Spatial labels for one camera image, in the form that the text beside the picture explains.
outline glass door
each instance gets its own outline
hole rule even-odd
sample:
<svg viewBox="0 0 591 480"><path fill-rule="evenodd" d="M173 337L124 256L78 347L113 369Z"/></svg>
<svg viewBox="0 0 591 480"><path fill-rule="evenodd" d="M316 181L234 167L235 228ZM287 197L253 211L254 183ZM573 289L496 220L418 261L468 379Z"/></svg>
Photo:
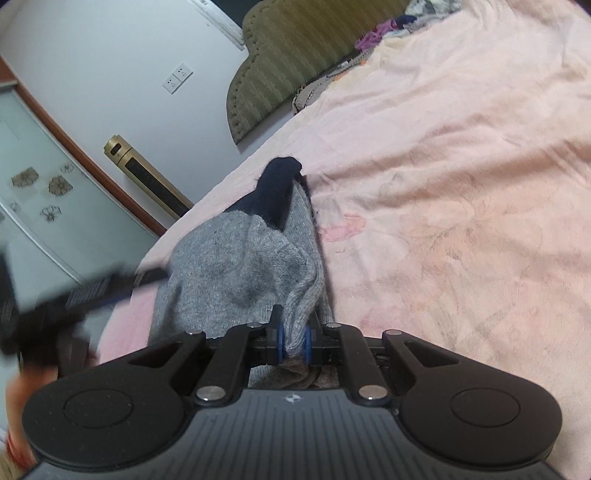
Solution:
<svg viewBox="0 0 591 480"><path fill-rule="evenodd" d="M56 143L18 96L0 92L0 249L21 309L115 267L133 270L156 235L121 207ZM89 316L98 343L110 311ZM16 373L0 355L4 387Z"/></svg>

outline olive green headboard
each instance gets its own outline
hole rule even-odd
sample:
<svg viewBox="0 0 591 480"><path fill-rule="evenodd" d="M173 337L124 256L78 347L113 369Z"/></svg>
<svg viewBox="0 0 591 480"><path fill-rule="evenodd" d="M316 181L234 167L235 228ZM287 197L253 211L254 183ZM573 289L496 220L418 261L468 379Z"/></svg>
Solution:
<svg viewBox="0 0 591 480"><path fill-rule="evenodd" d="M235 143L323 71L353 51L355 40L408 0L263 0L244 18L248 58L228 91Z"/></svg>

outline wall outlet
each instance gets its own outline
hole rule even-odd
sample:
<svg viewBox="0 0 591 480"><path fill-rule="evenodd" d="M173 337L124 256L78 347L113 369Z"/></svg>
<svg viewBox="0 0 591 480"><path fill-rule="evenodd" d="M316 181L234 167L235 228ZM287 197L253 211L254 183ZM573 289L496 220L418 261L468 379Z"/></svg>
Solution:
<svg viewBox="0 0 591 480"><path fill-rule="evenodd" d="M174 75L171 75L166 79L163 83L164 88L166 88L170 93L174 93L177 91L178 87L181 86L181 81L176 78Z"/></svg>
<svg viewBox="0 0 591 480"><path fill-rule="evenodd" d="M193 74L193 71L189 67L187 67L184 63L179 65L178 68L173 72L173 75L176 78L178 78L181 81L181 83L184 82L185 80L187 80L192 74Z"/></svg>

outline pink bedsheet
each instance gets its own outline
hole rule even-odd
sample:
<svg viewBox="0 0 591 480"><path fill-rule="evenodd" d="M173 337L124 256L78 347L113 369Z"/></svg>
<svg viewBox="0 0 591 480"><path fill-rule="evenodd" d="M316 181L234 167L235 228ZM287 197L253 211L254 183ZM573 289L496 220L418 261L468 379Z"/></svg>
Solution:
<svg viewBox="0 0 591 480"><path fill-rule="evenodd" d="M550 463L591 477L591 20L566 0L467 0L387 39L145 257L292 155L308 175L335 318L399 328L547 388ZM146 345L154 289L117 307L102 360Z"/></svg>

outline clothing pile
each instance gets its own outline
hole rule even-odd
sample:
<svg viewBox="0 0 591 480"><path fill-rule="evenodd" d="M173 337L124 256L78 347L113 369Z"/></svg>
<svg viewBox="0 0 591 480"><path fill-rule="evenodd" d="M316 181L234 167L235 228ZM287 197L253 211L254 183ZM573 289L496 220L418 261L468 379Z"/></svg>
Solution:
<svg viewBox="0 0 591 480"><path fill-rule="evenodd" d="M360 54L340 63L330 73L302 87L292 102L294 115L318 100L332 82L358 65L363 65L384 38L406 37L420 28L440 22L461 8L462 0L412 0L404 15L379 24L355 42L355 48Z"/></svg>
<svg viewBox="0 0 591 480"><path fill-rule="evenodd" d="M420 28L440 22L461 8L461 0L412 0L404 15L377 25L355 42L355 48L364 53L377 46L383 38L406 37Z"/></svg>
<svg viewBox="0 0 591 480"><path fill-rule="evenodd" d="M336 384L332 369L303 362L304 332L316 311L332 322L310 199L294 158L275 158L256 189L199 225L175 247L158 289L150 343L183 331L221 337L236 325L269 321L283 306L287 363L257 367L250 386Z"/></svg>

